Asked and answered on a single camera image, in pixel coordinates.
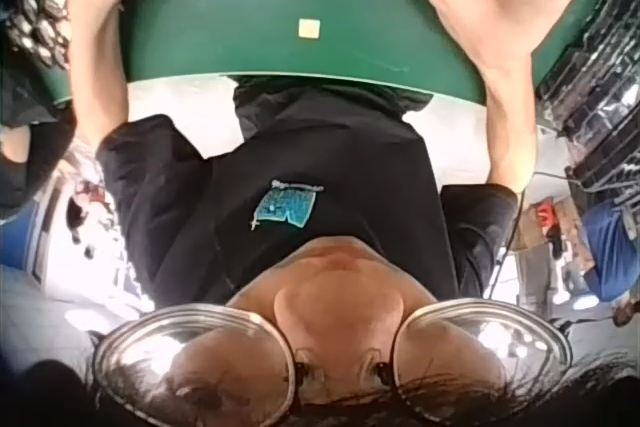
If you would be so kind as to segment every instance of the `cable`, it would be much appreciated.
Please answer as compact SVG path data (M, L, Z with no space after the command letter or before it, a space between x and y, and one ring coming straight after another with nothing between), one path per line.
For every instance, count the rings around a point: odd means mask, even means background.
M569 177L565 177L563 175L551 174L549 172L534 172L533 176L535 177L536 175L539 175L541 177L550 177L552 179L566 180L569 183L580 185L580 182L578 182L576 179L570 179Z
M513 221L513 228L511 229L511 236L509 237L509 240L507 241L506 245L505 245L505 251L504 251L504 255L502 256L502 259L500 260L500 263L498 264L498 270L496 272L496 277L495 280L493 281L493 284L491 284L491 287L489 289L489 300L491 300L493 298L493 294L496 290L496 287L498 285L498 279L500 279L500 274L502 274L502 269L504 268L504 263L507 260L507 257L509 256L509 251L511 250L511 244L513 244L513 241L516 238L516 232L518 232L518 224L520 223L520 217L522 217L522 210L524 208L524 195L526 194L526 190L522 192L522 195L520 195L520 202L518 204L518 213L516 214L516 217Z

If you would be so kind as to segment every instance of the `black hair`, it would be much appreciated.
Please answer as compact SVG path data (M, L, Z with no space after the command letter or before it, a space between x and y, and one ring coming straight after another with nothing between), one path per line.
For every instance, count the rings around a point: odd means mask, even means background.
M84 225L86 220L87 216L82 207L76 203L73 196L69 197L69 201L67 202L66 221L67 228L69 229L69 232L71 232L71 241L74 245L79 245L81 242L78 229Z
M76 203L73 196L69 197L69 202L67 203L66 220L67 228L70 231L79 229L87 220L84 209Z
M640 379L625 377L631 364L610 359L590 365L553 387L545 384L529 395L517 395L512 388L499 392L467 391L460 385L434 381L409 393L412 403L430 412L446 412L440 423L427 420L408 408L391 392L360 399L345 399L328 405L305 405L284 419L278 427L607 427L640 425ZM45 362L30 369L12 389L21 427L65 425L65 427L147 427L106 395L96 383L85 384L71 369L57 362ZM160 408L150 398L140 399L145 410ZM478 422L482 418L498 420ZM176 412L171 424L198 425L196 419Z

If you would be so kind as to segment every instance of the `black t-shirt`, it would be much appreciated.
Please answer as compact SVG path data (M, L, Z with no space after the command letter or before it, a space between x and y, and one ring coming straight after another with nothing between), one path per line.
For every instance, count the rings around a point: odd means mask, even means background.
M204 160L155 116L116 129L98 160L158 307L225 303L306 242L336 235L364 241L441 300L481 297L517 208L497 185L439 194L410 125L312 89L226 155Z

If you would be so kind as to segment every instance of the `blue graphic print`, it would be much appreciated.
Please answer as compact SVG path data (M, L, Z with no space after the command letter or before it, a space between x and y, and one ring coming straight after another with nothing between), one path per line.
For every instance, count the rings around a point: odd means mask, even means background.
M316 195L324 187L305 184L285 184L278 180L271 182L271 190L262 198L253 213L251 230L255 230L260 222L287 222L304 228L311 217Z

